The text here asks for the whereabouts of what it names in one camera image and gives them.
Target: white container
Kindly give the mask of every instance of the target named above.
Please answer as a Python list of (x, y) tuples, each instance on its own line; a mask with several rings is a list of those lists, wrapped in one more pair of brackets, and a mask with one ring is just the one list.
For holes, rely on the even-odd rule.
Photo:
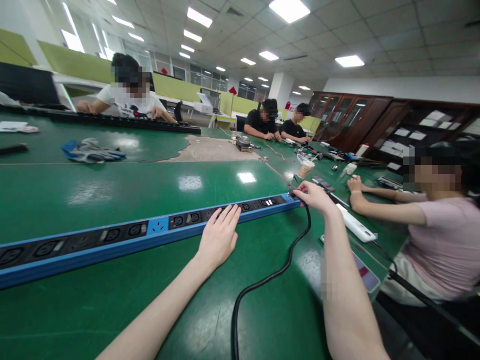
[(362, 146), (360, 146), (360, 148), (356, 152), (355, 156), (356, 157), (361, 157), (364, 154), (364, 152), (367, 151), (368, 148), (369, 148), (368, 145), (363, 144)]

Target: woman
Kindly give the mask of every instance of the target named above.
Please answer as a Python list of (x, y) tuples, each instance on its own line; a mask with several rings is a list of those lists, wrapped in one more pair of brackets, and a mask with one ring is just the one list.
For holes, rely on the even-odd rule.
[(155, 93), (150, 91), (148, 72), (130, 55), (116, 52), (111, 62), (115, 82), (105, 86), (94, 102), (80, 101), (80, 112), (100, 114), (116, 105), (120, 116), (127, 118), (164, 118), (169, 123), (177, 121), (167, 112)]
[[(434, 301), (454, 300), (480, 276), (480, 141), (415, 149), (406, 184), (422, 194), (370, 188), (360, 176), (348, 181), (353, 211), (408, 224), (410, 242), (394, 259), (398, 274)], [(372, 203), (371, 193), (405, 204)], [(422, 306), (394, 280), (381, 290), (397, 302)]]

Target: computer monitor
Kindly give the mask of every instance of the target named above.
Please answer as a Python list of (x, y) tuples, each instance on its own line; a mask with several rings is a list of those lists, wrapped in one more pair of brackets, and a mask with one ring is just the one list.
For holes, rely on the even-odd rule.
[(62, 105), (50, 71), (0, 62), (0, 91), (26, 104)]

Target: green table surface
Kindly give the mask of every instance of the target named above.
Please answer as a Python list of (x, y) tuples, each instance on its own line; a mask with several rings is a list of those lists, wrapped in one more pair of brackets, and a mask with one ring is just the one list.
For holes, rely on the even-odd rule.
[[(55, 123), (6, 113), (0, 113), (0, 121), (24, 121), (41, 131), (0, 133), (1, 146), (27, 143), (30, 150), (0, 157), (3, 244), (286, 193), (286, 181), (300, 167), (288, 145), (260, 139), (254, 139), (262, 145), (256, 152), (269, 157), (268, 165), (162, 163), (155, 161), (174, 157), (188, 145), (185, 134)], [(227, 138), (221, 130), (207, 128), (201, 136)], [(60, 147), (88, 137), (103, 146), (120, 146), (127, 159), (98, 165), (66, 160)], [(348, 176), (340, 178), (344, 165), (335, 172), (333, 164), (316, 161), (307, 180), (321, 176), (348, 202)], [(245, 173), (249, 182), (244, 182)], [(376, 186), (380, 176), (401, 181), (386, 170), (359, 168), (355, 173), (369, 186)], [(406, 227), (353, 215), (378, 233), (392, 257), (403, 246)], [(312, 209), (311, 216), (311, 230), (296, 246), (288, 271), (242, 300), (238, 332), (243, 359), (330, 358), (320, 299), (319, 237), (325, 225), (317, 210)], [(195, 294), (157, 358), (229, 359), (238, 293), (283, 266), (289, 246), (306, 226), (303, 208), (238, 225), (235, 251)], [(389, 262), (374, 245), (350, 237), (353, 251), (383, 280)], [(0, 352), (6, 359), (94, 358), (177, 276), (199, 241), (195, 236), (2, 290)]]

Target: white t-shirt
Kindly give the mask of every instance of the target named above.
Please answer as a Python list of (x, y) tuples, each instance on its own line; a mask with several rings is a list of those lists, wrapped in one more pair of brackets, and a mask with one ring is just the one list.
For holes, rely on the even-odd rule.
[(159, 98), (153, 91), (147, 92), (145, 97), (130, 97), (130, 94), (124, 87), (110, 84), (105, 86), (96, 96), (98, 100), (107, 105), (116, 105), (120, 116), (125, 118), (149, 118), (152, 108), (159, 107), (166, 111)]

